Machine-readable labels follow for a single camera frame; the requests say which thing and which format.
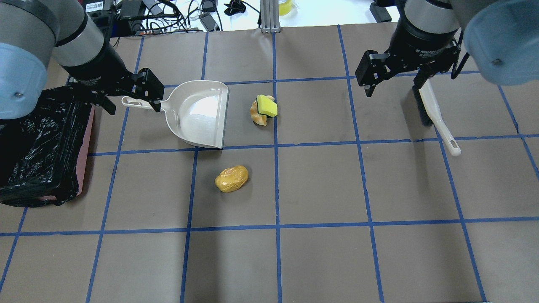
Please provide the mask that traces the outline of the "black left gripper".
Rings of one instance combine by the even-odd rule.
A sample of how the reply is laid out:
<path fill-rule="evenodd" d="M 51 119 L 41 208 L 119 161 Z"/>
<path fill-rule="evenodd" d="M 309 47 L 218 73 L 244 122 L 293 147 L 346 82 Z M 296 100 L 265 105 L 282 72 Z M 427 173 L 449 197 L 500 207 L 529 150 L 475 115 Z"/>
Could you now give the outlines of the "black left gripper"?
<path fill-rule="evenodd" d="M 115 115 L 116 105 L 106 94 L 141 99 L 154 111 L 161 110 L 164 85 L 149 68 L 142 68 L 133 75 L 123 64 L 105 63 L 69 66 L 67 72 L 77 82 L 73 84 L 74 95 L 83 101 L 94 98 L 93 104 L 109 115 Z"/>

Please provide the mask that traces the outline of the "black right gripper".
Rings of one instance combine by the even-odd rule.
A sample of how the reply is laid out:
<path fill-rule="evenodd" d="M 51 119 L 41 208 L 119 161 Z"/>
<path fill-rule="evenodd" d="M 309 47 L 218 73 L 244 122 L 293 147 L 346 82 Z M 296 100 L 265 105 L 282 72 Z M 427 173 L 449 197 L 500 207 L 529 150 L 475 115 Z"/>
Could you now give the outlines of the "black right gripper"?
<path fill-rule="evenodd" d="M 404 40 L 392 39 L 385 53 L 366 50 L 355 76 L 368 98 L 372 97 L 381 82 L 416 70 L 418 72 L 413 80 L 413 89 L 420 89 L 436 73 L 448 72 L 460 55 L 460 50 L 454 38 L 447 46 L 437 50 L 422 50 Z"/>

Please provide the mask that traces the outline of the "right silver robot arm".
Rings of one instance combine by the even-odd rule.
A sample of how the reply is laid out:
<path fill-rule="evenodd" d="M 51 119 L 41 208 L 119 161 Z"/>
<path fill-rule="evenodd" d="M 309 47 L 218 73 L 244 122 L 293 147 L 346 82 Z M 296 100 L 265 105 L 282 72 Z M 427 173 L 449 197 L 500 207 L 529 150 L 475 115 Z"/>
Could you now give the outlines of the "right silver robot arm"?
<path fill-rule="evenodd" d="M 537 0 L 384 0 L 400 15 L 388 49 L 366 50 L 356 69 L 371 96 L 399 73 L 445 73 L 462 47 L 482 77 L 495 85 L 538 79 Z"/>

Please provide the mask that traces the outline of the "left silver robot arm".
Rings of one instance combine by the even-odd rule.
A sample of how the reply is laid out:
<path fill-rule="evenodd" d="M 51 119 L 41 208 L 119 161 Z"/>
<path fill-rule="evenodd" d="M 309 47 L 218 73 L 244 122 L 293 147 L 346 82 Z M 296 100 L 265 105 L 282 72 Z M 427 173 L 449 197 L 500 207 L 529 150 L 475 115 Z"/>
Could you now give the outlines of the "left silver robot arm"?
<path fill-rule="evenodd" d="M 142 100 L 160 112 L 164 85 L 148 68 L 130 72 L 76 0 L 2 0 L 1 119 L 29 115 L 45 93 L 53 59 L 73 79 L 60 88 L 110 115 L 111 96 Z"/>

